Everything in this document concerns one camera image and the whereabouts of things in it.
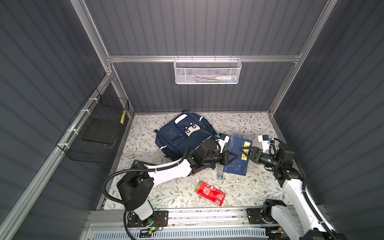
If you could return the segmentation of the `navy book yellow label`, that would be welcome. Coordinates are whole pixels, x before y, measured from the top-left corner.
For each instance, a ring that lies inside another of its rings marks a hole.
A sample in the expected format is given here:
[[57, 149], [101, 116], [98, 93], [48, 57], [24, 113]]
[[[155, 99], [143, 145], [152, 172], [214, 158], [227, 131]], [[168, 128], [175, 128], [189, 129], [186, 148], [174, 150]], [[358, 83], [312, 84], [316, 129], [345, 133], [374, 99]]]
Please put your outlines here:
[[144, 169], [148, 166], [154, 166], [155, 164], [147, 163], [139, 160], [134, 160], [131, 166], [131, 169]]
[[241, 159], [240, 148], [251, 147], [252, 145], [252, 140], [247, 140], [237, 136], [230, 136], [228, 151], [238, 155], [238, 158], [230, 165], [224, 166], [224, 173], [245, 176], [247, 173], [249, 161], [244, 161]]

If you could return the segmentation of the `navy blue student backpack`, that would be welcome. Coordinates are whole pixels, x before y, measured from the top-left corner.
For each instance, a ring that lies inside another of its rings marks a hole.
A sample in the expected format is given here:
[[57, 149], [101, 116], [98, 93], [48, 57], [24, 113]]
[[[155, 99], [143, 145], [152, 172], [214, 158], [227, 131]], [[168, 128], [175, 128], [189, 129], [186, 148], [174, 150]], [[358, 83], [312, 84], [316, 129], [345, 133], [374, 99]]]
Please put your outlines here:
[[179, 160], [185, 151], [189, 153], [212, 135], [217, 135], [206, 118], [190, 112], [182, 112], [154, 132], [156, 145], [172, 161]]

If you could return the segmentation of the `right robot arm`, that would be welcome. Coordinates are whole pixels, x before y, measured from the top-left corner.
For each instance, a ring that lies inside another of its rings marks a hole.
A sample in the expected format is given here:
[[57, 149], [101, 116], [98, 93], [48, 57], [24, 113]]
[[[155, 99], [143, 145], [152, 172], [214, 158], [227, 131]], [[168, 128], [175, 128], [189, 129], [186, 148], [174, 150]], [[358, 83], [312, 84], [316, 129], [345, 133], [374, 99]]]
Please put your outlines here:
[[307, 178], [303, 169], [294, 168], [294, 150], [276, 138], [262, 136], [268, 142], [269, 151], [258, 147], [242, 147], [241, 152], [252, 162], [270, 168], [280, 187], [289, 196], [296, 210], [296, 219], [282, 200], [266, 199], [258, 211], [248, 209], [249, 220], [253, 217], [266, 224], [277, 223], [291, 240], [345, 240], [346, 236], [336, 232], [316, 206], [307, 190]]

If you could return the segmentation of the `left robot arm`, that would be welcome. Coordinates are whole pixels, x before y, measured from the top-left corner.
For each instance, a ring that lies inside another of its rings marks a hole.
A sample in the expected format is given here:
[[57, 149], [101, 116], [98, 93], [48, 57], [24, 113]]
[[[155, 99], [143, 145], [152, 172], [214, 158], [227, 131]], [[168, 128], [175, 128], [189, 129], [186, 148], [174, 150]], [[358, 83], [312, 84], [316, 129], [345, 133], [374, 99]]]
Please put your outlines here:
[[[190, 141], [196, 134], [210, 136], [193, 150], [188, 150]], [[117, 171], [107, 177], [103, 184], [103, 195], [118, 204], [122, 204], [126, 212], [133, 212], [140, 221], [148, 226], [156, 218], [156, 213], [148, 196], [153, 187], [173, 179], [188, 177], [204, 168], [216, 165], [227, 166], [238, 158], [238, 155], [224, 150], [230, 137], [225, 134], [213, 135], [207, 131], [193, 132], [187, 139], [183, 156], [172, 163], [154, 166], [145, 166], [136, 163], [130, 169]], [[114, 177], [123, 175], [117, 183], [120, 198], [109, 194], [107, 184]]]

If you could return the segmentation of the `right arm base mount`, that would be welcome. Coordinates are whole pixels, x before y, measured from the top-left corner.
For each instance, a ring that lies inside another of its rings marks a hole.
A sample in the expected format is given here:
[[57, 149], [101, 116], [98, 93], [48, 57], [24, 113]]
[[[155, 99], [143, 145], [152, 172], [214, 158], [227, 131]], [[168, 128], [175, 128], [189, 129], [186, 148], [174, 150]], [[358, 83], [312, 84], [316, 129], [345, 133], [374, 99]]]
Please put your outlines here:
[[263, 213], [262, 208], [248, 208], [246, 209], [247, 217], [250, 225], [261, 225], [261, 224], [277, 224], [271, 216]]

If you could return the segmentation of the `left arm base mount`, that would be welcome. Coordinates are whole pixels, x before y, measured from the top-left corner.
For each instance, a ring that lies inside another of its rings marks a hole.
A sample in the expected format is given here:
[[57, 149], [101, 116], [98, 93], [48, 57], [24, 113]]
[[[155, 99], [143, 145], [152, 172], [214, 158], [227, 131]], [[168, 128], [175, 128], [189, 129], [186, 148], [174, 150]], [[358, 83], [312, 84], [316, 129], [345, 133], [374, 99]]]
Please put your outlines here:
[[128, 215], [128, 228], [157, 228], [167, 227], [169, 220], [169, 211], [154, 211], [154, 213], [145, 220], [141, 220], [139, 216], [130, 212]]

